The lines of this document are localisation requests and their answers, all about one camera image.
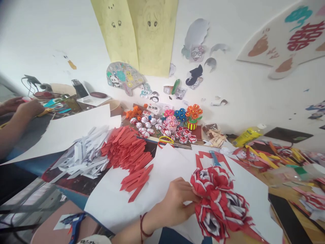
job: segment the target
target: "white wall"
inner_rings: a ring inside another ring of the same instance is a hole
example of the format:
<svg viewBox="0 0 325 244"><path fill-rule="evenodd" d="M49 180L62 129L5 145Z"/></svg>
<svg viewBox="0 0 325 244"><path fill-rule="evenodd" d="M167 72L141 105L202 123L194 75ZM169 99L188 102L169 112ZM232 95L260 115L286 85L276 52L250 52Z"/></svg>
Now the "white wall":
<svg viewBox="0 0 325 244"><path fill-rule="evenodd" d="M268 129L276 126L314 134L296 144L299 148L325 152L323 121L307 119L309 105L325 100L325 58L300 65L293 74L282 80L270 80L270 67L236 61L249 40L266 22L294 0L179 0L173 44L172 63L175 76L164 79L147 76L152 87L160 93L160 101L172 102L176 108L181 101L170 101L163 93L164 85L173 85L176 78L185 84L186 74L197 64L189 64L181 56L189 25L197 18L210 21L209 34L204 42L211 47L226 43L231 50L217 53L217 70L204 71L204 81L196 90L188 89L185 100L202 106L203 120L216 122L225 133L241 133L245 128L265 123ZM72 70L68 58L77 66ZM23 74L36 76L45 83L71 84L79 79L90 84L90 90L107 93L129 107L133 102L149 102L135 90L128 97L123 90L107 85L105 71L110 63L105 44L90 0L4 0L0 7L0 76L7 79L23 94ZM229 104L210 107L216 96Z"/></svg>

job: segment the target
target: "glue gun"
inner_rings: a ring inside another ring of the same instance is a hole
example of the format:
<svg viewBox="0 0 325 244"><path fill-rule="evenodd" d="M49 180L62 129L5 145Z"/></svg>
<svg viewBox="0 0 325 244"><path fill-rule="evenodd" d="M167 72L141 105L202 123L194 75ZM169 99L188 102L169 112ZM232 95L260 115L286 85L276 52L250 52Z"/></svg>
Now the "glue gun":
<svg viewBox="0 0 325 244"><path fill-rule="evenodd" d="M61 220L60 222L67 225L70 224L71 228L70 231L72 229L72 234L71 234L71 239L69 244L75 244L77 242L78 239L78 235L79 235L79 229L80 229L80 223L81 221L85 218L86 213L78 213L75 215L71 215L69 217L66 217L64 220Z"/></svg>

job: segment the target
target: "hand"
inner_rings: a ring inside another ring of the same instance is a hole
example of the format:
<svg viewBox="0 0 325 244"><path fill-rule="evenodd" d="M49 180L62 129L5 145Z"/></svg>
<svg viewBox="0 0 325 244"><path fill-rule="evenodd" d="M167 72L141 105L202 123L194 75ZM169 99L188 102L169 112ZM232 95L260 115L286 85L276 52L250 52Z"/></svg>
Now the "hand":
<svg viewBox="0 0 325 244"><path fill-rule="evenodd" d="M17 108L22 103L24 103L22 97L15 97L2 103L0 107L2 107L7 113L16 112Z"/></svg>
<svg viewBox="0 0 325 244"><path fill-rule="evenodd" d="M31 100L30 102L19 105L15 115L17 114L17 116L23 116L32 119L33 117L41 114L44 110L45 108L39 101Z"/></svg>
<svg viewBox="0 0 325 244"><path fill-rule="evenodd" d="M181 224L195 213L195 203L199 201L200 198L194 194L190 183L182 177L177 178L169 184L165 198L153 207L144 221L147 217L154 216L156 228Z"/></svg>

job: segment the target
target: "paper flower pot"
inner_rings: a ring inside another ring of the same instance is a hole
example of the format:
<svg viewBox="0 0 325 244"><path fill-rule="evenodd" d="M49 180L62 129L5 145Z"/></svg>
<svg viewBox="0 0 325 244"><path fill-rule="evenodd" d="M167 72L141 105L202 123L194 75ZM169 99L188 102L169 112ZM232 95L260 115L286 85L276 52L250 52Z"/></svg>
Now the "paper flower pot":
<svg viewBox="0 0 325 244"><path fill-rule="evenodd" d="M189 130L195 130L197 128L197 120L194 120L194 121L188 120L187 128Z"/></svg>

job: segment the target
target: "sleeve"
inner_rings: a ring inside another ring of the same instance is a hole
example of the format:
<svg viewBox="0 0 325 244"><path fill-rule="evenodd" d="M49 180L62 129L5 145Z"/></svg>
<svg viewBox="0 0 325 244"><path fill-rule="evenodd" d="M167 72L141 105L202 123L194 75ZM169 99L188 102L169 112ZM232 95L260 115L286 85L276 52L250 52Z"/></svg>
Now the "sleeve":
<svg viewBox="0 0 325 244"><path fill-rule="evenodd" d="M108 237L92 235L82 239L78 244L112 244Z"/></svg>

